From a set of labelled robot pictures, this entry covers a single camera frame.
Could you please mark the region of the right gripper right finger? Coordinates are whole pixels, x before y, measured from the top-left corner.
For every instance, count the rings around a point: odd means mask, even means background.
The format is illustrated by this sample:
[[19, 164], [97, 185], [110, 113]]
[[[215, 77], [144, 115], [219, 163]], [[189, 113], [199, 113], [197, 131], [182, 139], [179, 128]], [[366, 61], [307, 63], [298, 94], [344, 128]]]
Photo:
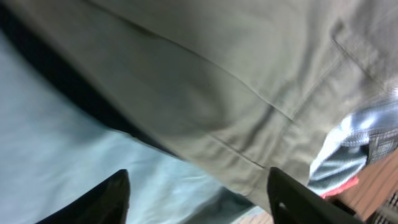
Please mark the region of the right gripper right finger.
[[270, 169], [267, 193], [275, 224], [362, 224], [354, 215], [307, 189], [277, 167]]

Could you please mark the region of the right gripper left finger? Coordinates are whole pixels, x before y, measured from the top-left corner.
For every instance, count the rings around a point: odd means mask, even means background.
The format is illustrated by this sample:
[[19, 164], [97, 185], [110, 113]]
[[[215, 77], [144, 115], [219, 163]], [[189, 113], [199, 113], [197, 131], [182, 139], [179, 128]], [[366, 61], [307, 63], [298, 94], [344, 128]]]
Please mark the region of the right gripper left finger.
[[129, 197], [128, 171], [121, 169], [37, 224], [125, 224]]

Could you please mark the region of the khaki shorts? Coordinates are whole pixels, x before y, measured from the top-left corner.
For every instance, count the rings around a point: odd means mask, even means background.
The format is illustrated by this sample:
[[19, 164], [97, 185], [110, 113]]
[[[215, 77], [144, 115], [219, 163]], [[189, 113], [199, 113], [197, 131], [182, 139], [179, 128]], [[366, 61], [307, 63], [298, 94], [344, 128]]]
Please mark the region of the khaki shorts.
[[268, 209], [397, 94], [396, 1], [3, 1], [131, 124]]

